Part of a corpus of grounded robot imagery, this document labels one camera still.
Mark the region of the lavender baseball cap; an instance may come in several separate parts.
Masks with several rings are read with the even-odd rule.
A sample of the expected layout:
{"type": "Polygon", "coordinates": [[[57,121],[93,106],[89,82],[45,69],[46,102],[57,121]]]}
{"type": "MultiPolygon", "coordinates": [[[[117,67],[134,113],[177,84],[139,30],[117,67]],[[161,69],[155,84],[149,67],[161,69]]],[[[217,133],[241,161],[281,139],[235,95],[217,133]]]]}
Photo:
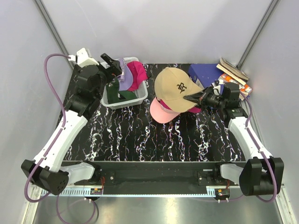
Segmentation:
{"type": "Polygon", "coordinates": [[[117,59],[120,63],[122,74],[117,77],[119,81],[119,91],[127,91],[133,84],[133,75],[125,63],[124,58],[117,59]]]}

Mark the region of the beige baseball cap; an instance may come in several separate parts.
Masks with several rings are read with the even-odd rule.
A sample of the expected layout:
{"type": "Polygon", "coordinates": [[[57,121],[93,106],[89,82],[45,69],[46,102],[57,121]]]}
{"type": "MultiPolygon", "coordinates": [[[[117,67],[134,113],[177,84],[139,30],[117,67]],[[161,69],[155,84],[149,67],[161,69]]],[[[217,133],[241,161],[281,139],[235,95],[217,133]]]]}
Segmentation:
{"type": "Polygon", "coordinates": [[[196,103],[185,100],[184,96],[199,93],[203,88],[196,85],[186,72],[181,69],[166,67],[156,77],[154,91],[175,112],[186,112],[196,106],[196,103]]]}

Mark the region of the dark green cap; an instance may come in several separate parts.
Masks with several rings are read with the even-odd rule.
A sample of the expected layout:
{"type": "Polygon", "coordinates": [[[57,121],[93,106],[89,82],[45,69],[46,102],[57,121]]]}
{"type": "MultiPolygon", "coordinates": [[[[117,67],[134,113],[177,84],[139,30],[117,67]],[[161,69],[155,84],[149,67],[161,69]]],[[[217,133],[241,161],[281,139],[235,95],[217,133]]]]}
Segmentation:
{"type": "Polygon", "coordinates": [[[114,78],[106,85],[106,91],[109,104],[137,99],[137,96],[131,91],[119,91],[119,81],[117,78],[114,78]]]}

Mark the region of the light pink baseball cap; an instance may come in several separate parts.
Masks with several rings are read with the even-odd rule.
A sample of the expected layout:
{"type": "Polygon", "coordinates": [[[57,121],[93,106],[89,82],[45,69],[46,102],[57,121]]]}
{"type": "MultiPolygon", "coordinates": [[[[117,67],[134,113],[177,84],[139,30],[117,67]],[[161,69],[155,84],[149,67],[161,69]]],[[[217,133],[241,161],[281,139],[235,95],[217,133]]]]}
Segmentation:
{"type": "Polygon", "coordinates": [[[163,100],[157,97],[150,104],[150,114],[160,124],[168,123],[180,115],[179,112],[173,111],[163,100]]]}

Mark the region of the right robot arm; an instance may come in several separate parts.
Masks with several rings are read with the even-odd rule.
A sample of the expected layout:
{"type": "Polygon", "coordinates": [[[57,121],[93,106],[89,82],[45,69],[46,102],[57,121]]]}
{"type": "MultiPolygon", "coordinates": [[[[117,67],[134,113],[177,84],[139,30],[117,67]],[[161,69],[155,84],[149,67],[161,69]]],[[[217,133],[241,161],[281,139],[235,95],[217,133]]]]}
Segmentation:
{"type": "Polygon", "coordinates": [[[242,95],[239,85],[225,83],[222,94],[215,94],[210,86],[184,99],[195,103],[197,107],[218,109],[228,130],[234,135],[243,151],[246,164],[239,167],[233,162],[220,163],[212,173],[213,182],[223,185],[228,180],[239,185],[244,196],[256,196],[270,203],[280,193],[284,162],[263,146],[250,123],[252,113],[246,113],[239,104],[242,95]]]}

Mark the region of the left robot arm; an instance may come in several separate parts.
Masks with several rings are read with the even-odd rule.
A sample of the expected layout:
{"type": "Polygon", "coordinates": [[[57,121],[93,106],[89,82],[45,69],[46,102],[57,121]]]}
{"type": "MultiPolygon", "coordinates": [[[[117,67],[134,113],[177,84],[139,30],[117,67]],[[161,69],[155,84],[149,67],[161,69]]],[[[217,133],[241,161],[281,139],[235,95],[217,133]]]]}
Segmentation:
{"type": "Polygon", "coordinates": [[[63,105],[52,83],[48,83],[60,104],[63,117],[42,150],[33,160],[24,160],[21,165],[28,178],[24,195],[29,202],[35,201],[28,194],[30,183],[46,190],[48,194],[57,196],[68,184],[86,180],[89,184],[95,185],[101,179],[100,167],[92,162],[84,161],[65,167],[62,166],[62,162],[78,133],[98,109],[105,85],[114,77],[123,74],[123,65],[106,53],[102,54],[101,58],[108,67],[104,67],[88,53],[64,55],[64,57],[76,62],[79,67],[77,89],[67,104],[63,105]]]}

